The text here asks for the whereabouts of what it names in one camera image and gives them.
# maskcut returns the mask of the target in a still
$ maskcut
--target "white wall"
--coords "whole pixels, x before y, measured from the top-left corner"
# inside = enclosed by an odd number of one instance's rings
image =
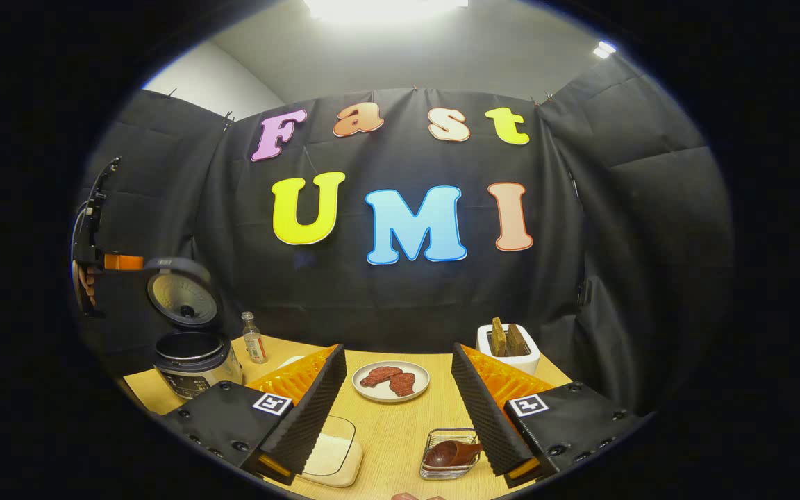
[[[203,42],[159,72],[144,88],[237,120],[285,102],[213,42]]]

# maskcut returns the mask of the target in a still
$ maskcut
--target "rice cooker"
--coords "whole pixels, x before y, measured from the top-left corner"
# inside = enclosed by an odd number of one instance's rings
[[[153,367],[175,394],[191,399],[222,380],[242,384],[242,366],[220,327],[222,301],[212,275],[183,257],[150,259],[150,303],[174,325],[153,346]]]

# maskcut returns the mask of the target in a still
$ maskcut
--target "ceiling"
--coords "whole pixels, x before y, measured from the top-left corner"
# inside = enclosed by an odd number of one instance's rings
[[[600,61],[596,35],[517,0],[353,24],[313,19],[303,0],[285,0],[213,41],[286,103],[413,85],[544,101]]]

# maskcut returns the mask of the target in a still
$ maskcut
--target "hand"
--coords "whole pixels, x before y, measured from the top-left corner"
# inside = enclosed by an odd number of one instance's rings
[[[79,269],[79,282],[82,283],[82,288],[85,288],[85,293],[88,295],[88,300],[92,301],[92,306],[95,305],[94,300],[94,268],[92,266],[88,266],[88,269],[82,269],[82,266],[78,266]]]
[[[419,500],[419,499],[413,497],[411,494],[408,493],[397,493],[393,497],[391,497],[391,500]],[[446,500],[446,499],[444,497],[431,497],[428,498],[428,500]]]

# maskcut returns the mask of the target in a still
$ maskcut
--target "blue letter m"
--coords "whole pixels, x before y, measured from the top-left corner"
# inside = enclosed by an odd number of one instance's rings
[[[366,260],[371,265],[393,265],[400,260],[400,253],[391,245],[391,235],[397,237],[406,258],[415,260],[429,231],[431,245],[425,250],[425,259],[434,262],[464,259],[467,250],[458,239],[456,219],[456,200],[460,197],[458,187],[432,187],[425,194],[418,215],[413,215],[396,190],[372,191],[366,195],[375,218],[374,248]]]

